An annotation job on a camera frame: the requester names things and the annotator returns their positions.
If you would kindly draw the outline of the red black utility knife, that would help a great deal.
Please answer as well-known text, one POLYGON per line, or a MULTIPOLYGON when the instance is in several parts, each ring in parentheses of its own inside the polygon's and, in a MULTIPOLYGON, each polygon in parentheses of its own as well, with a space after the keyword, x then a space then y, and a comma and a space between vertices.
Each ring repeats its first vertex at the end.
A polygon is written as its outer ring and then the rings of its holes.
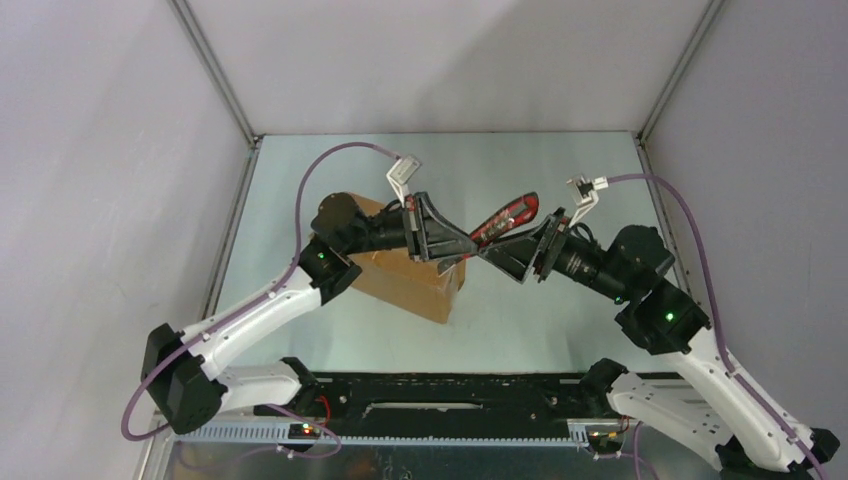
POLYGON ((534 220, 538 210, 539 197, 536 192, 520 195, 482 222, 470 234, 470 238, 478 246, 488 245, 503 234, 534 220))

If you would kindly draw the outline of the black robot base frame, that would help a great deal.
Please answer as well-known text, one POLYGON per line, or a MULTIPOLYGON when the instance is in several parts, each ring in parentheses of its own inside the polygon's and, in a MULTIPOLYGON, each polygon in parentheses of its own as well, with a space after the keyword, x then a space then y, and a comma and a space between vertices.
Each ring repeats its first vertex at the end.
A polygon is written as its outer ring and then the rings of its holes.
POLYGON ((603 360, 585 373, 310 372, 287 409, 247 407, 190 434, 195 441, 305 451, 357 446, 575 446, 612 454, 645 427, 620 413, 601 383, 622 372, 603 360))

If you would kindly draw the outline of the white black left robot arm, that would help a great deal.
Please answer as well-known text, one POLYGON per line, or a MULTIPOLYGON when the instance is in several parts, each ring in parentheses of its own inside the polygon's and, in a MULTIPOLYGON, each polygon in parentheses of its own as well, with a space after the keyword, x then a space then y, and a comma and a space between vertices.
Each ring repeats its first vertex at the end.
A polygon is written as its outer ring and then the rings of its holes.
POLYGON ((178 434, 221 412, 277 404, 304 416, 316 390, 291 361, 258 369, 235 359, 288 322, 348 290, 434 323, 445 323, 465 280, 465 260, 485 241, 441 217, 424 195, 388 204, 334 193, 320 204, 292 265, 247 299, 181 330, 148 336, 141 380, 178 434))

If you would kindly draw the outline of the brown cardboard express box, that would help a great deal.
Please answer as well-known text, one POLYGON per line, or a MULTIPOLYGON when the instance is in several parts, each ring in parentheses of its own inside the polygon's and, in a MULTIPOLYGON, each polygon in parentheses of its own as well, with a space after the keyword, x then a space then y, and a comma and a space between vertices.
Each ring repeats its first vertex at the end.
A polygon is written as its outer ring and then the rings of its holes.
POLYGON ((415 262, 404 247, 351 259, 362 268, 354 289, 437 324, 449 321, 466 280, 464 260, 440 274, 436 262, 415 262))

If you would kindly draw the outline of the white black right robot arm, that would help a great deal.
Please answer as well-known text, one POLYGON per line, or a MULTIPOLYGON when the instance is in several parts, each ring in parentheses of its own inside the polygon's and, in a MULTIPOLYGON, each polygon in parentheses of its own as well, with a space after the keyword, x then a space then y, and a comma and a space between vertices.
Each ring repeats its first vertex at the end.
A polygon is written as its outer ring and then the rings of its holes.
POLYGON ((500 213, 472 234, 479 256, 505 274, 544 280, 559 273, 620 306, 616 323, 638 348, 665 361, 703 399, 698 410, 644 386, 623 365, 601 359, 582 378, 585 411, 614 411, 646 423, 724 473, 805 479, 838 451, 829 430, 782 408, 730 353, 717 318, 665 275, 673 256, 657 230, 624 227, 608 248, 589 229, 553 217, 534 229, 528 216, 500 213))

